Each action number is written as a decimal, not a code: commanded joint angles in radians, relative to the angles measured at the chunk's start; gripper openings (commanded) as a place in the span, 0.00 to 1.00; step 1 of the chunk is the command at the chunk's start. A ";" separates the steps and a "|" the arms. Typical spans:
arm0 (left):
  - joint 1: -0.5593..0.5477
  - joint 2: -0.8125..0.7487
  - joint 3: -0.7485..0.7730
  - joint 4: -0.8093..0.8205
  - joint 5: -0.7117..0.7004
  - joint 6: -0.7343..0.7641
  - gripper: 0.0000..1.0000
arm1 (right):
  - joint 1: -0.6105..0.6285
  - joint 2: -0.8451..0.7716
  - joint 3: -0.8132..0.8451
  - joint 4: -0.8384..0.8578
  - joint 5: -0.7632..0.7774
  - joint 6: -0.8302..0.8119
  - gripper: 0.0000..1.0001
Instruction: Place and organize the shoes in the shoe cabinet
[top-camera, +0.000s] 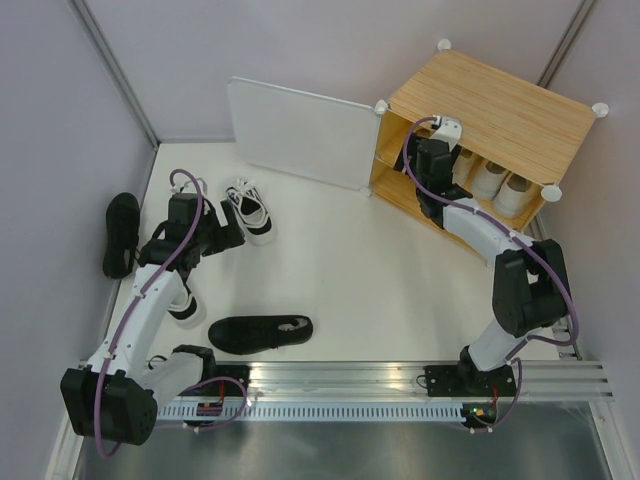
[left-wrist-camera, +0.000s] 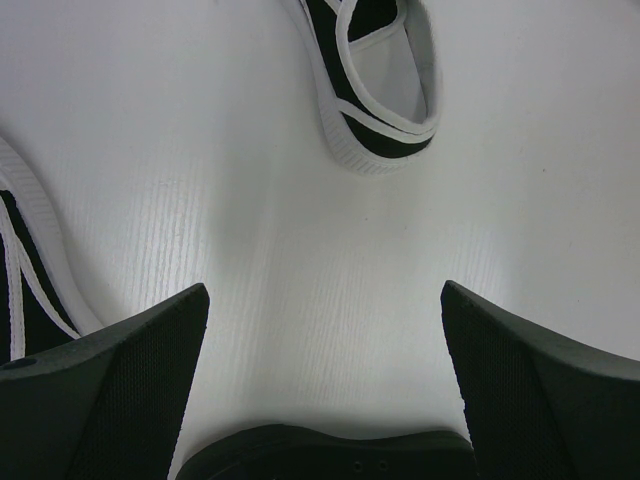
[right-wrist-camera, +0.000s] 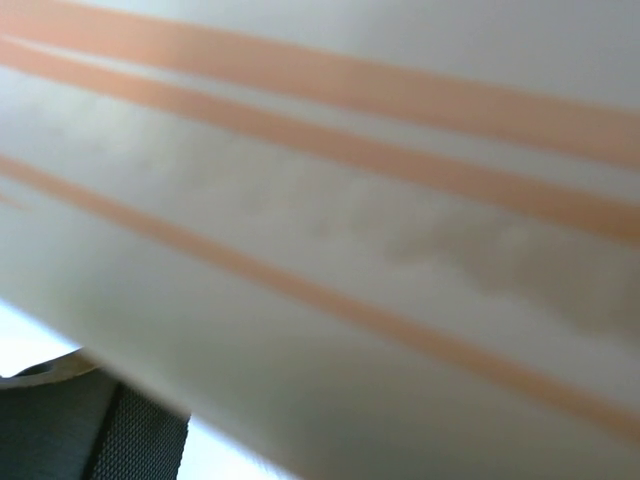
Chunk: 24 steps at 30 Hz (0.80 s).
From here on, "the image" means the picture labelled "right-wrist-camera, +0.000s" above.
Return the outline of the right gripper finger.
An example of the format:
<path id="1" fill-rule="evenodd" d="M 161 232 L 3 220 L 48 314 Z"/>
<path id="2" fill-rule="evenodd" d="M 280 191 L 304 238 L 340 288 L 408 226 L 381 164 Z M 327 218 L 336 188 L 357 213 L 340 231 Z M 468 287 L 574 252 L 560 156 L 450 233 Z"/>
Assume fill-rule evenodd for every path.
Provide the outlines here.
<path id="1" fill-rule="evenodd" d="M 188 421 L 75 350 L 1 380 L 1 477 L 175 479 Z"/>

